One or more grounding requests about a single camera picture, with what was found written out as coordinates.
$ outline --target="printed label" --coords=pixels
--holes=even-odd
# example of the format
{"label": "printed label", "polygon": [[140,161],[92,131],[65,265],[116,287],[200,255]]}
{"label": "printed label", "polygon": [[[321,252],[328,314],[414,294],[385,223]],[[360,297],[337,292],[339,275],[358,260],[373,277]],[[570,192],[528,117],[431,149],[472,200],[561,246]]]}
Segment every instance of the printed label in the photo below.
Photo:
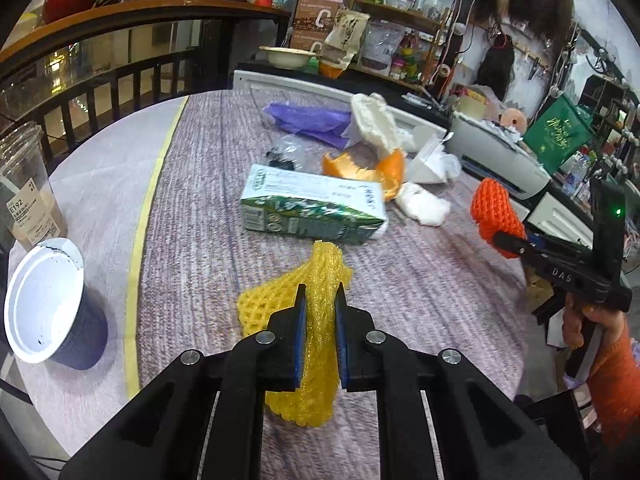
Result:
{"label": "printed label", "polygon": [[242,206],[242,215],[244,216],[244,227],[253,231],[264,231],[264,209],[252,207],[250,205]]}
{"label": "printed label", "polygon": [[60,227],[51,216],[32,178],[6,203],[6,207],[31,244],[60,235]]}
{"label": "printed label", "polygon": [[298,225],[300,224],[299,218],[289,218],[289,225],[287,228],[287,232],[290,235],[298,234]]}

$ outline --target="purple plastic bag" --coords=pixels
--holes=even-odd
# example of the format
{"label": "purple plastic bag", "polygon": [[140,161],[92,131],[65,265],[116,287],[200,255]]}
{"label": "purple plastic bag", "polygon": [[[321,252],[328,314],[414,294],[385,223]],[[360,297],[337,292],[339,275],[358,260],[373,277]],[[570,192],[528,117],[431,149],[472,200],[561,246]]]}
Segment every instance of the purple plastic bag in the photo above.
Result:
{"label": "purple plastic bag", "polygon": [[351,112],[281,103],[271,103],[264,111],[275,119],[277,127],[290,134],[313,137],[339,150],[346,148],[349,142],[341,135],[351,122]]}

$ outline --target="dark blue paper cup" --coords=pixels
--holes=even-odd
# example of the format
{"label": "dark blue paper cup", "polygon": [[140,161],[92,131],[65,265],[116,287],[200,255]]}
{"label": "dark blue paper cup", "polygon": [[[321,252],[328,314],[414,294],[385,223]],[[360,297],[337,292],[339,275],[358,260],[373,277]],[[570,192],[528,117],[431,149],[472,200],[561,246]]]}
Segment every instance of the dark blue paper cup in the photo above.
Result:
{"label": "dark blue paper cup", "polygon": [[36,245],[20,262],[4,300],[4,326],[16,357],[87,370],[107,343],[104,312],[84,290],[84,264],[66,238]]}

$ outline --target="plastic cup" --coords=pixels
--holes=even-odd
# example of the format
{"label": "plastic cup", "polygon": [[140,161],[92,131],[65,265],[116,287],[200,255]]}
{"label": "plastic cup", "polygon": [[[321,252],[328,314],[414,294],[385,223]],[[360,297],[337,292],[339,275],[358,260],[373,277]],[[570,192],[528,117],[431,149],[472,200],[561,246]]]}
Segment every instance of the plastic cup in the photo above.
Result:
{"label": "plastic cup", "polygon": [[82,254],[71,240],[36,245],[20,262],[4,300],[4,326],[16,357],[52,359],[88,370],[107,343],[104,312],[84,290]]}
{"label": "plastic cup", "polygon": [[0,140],[0,219],[30,251],[66,235],[40,149],[42,128],[33,121]]}

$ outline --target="green shopping bag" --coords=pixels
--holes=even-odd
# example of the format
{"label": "green shopping bag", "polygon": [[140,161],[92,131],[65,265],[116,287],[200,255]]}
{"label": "green shopping bag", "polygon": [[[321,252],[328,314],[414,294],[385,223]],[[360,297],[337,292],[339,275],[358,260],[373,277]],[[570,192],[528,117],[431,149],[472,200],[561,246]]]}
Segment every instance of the green shopping bag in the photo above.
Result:
{"label": "green shopping bag", "polygon": [[591,138],[590,124],[590,115],[562,94],[529,127],[523,140],[536,153],[546,172],[553,174]]}

